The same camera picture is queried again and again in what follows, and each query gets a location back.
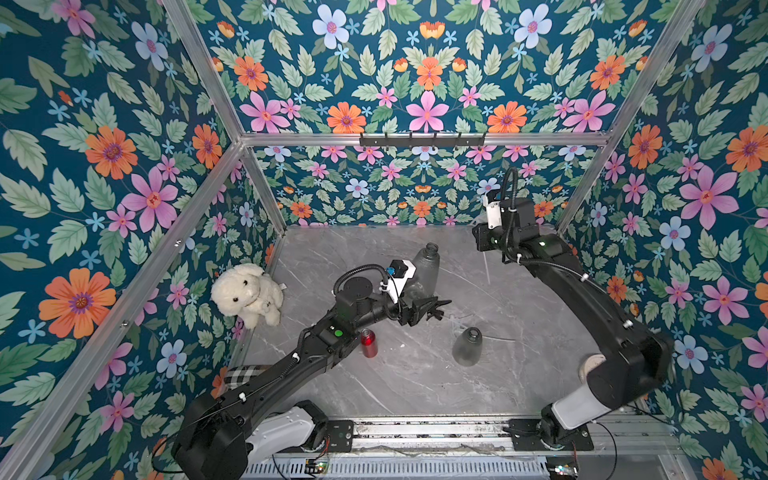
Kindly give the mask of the grey translucent spray bottle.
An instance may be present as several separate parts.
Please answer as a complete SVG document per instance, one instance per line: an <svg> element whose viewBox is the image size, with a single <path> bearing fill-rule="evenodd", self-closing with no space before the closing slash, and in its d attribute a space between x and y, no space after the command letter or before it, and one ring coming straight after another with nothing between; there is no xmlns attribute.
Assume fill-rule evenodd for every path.
<svg viewBox="0 0 768 480"><path fill-rule="evenodd" d="M405 284L402 299L408 307L435 294L440 270L439 246L428 242L413 258L414 276Z"/></svg>

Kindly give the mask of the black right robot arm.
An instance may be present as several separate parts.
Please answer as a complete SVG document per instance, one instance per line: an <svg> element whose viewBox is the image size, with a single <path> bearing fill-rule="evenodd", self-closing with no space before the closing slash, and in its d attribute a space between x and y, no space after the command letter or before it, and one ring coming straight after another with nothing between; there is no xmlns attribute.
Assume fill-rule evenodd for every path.
<svg viewBox="0 0 768 480"><path fill-rule="evenodd" d="M519 197L517 186L518 171L510 167L500 188L484 196L487 220L472 229L477 249L499 251L503 263L525 267L549 287L587 329L603 357L579 388L541 411L533 435L545 447L558 449L589 422L661 387L673 343L623 310L590 278L560 236L541 232L533 202Z"/></svg>

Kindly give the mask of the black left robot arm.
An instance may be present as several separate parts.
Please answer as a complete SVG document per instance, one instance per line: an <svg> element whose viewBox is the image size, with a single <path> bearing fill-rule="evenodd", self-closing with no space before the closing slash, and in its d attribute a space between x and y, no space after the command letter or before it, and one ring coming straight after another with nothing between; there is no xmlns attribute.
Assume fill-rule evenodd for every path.
<svg viewBox="0 0 768 480"><path fill-rule="evenodd" d="M383 320L414 326L440 319L437 266L395 260L362 265L333 286L334 305L303 329L293 351L262 374L217 398L197 397L187 407L170 452L189 479L239 479L257 449L249 437L282 402L348 357L365 328Z"/></svg>

